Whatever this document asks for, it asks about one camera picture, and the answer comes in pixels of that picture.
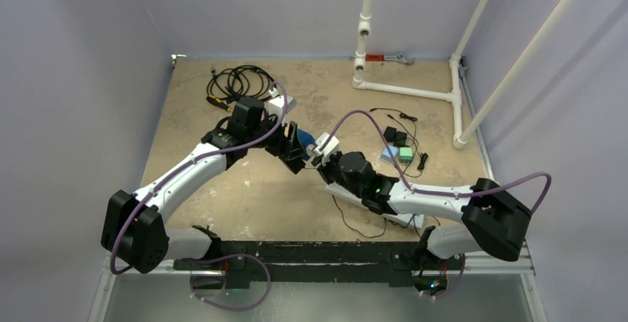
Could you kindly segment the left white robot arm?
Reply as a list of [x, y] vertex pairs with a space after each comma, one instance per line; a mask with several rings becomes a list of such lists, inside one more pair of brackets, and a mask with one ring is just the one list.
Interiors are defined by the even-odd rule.
[[192, 194], [251, 149], [266, 150], [294, 174], [303, 170], [305, 151], [298, 127], [285, 122], [294, 107], [290, 95], [278, 95], [267, 104], [243, 97], [231, 116], [221, 119], [172, 169], [132, 193], [115, 192], [101, 234], [101, 246], [111, 254], [110, 271], [148, 273], [162, 261], [176, 259], [193, 259], [202, 269], [217, 266], [221, 250], [216, 234], [199, 226], [168, 233], [165, 224]]

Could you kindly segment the blue plug adapter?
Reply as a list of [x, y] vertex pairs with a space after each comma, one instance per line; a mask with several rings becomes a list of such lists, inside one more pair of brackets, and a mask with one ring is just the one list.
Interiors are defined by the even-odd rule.
[[386, 148], [381, 153], [381, 159], [386, 162], [392, 163], [397, 159], [398, 153], [399, 148], [391, 145], [386, 145]]

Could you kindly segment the blue wall socket box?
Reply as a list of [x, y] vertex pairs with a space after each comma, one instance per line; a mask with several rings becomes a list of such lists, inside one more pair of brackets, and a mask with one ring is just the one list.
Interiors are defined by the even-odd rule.
[[315, 146], [315, 138], [302, 129], [297, 130], [297, 138], [304, 150], [302, 158], [304, 161], [308, 161], [312, 157], [311, 152], [312, 148]]

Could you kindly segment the green plug adapter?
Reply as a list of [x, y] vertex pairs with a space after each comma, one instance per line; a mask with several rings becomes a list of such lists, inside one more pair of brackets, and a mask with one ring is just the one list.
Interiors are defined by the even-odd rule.
[[411, 147], [400, 147], [398, 149], [398, 160], [401, 163], [411, 163], [414, 159], [414, 150]]

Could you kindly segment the white colourful power strip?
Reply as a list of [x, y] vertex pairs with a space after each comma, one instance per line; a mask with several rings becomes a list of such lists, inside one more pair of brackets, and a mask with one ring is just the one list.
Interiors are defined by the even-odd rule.
[[[354, 196], [351, 192], [341, 187], [338, 184], [328, 184], [325, 187], [325, 191], [328, 194], [331, 194], [337, 198], [345, 200], [359, 208], [367, 210], [367, 208], [362, 204], [361, 200]], [[423, 215], [413, 215], [413, 214], [388, 214], [383, 213], [382, 216], [389, 221], [395, 222], [396, 224], [400, 224], [406, 228], [420, 229], [423, 227], [424, 216]]]

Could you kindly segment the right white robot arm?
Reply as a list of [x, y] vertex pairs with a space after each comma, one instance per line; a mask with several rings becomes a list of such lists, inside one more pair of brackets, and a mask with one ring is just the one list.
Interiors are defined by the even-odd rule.
[[415, 256], [426, 268], [468, 252], [483, 251], [502, 261], [519, 258], [532, 212], [490, 179], [461, 187], [406, 183], [376, 172], [361, 152], [339, 152], [314, 163], [331, 193], [377, 215], [453, 221], [452, 226], [425, 230]]

